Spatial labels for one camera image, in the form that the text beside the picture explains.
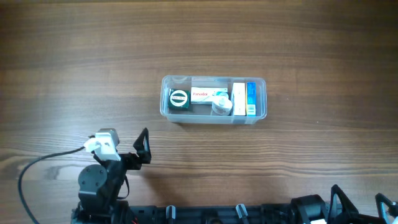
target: wooden surface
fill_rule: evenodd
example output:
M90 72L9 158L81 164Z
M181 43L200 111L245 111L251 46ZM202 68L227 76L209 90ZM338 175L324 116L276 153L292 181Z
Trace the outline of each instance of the wooden surface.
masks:
M152 164L128 172L131 205L290 202L339 184L360 211L398 199L397 5L326 1L134 2L0 7L0 223L29 223L17 176L33 158L144 127ZM174 124L165 75L263 77L253 126ZM42 223L68 223L85 152L33 166Z

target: black cable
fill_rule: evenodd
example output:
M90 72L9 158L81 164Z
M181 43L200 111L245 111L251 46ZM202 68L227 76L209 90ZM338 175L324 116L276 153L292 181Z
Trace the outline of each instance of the black cable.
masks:
M75 150L72 150L72 151L68 151L68 152L59 152L59 153L54 153L54 154L46 155L46 156L43 156L43 157L39 157L39 158L37 158L36 160L34 160L34 161L30 162L29 164L27 164L27 165L25 166L25 168L22 170L21 174L19 174L19 179L18 179L18 193L19 193L19 197L21 198L21 202L22 202L22 204L24 205L24 208L25 208L27 214L29 215L30 219L32 219L33 223L39 224L39 222L36 220L36 218L33 216L32 212L30 211L29 206L26 204L26 201L25 201L25 198L24 198L24 194L22 193L22 178L23 178L25 172L28 170L28 168L29 168L31 165L33 165L33 164L35 164L36 162L39 162L39 161L41 161L41 160L43 160L43 159L48 159L48 158L55 157L55 156L63 156L63 155L67 155L67 154L72 154L72 153L78 152L78 151L80 151L80 150L82 150L82 149L84 149L84 148L85 148L85 147L82 146L82 147L80 147L80 148L78 148L78 149L75 149Z

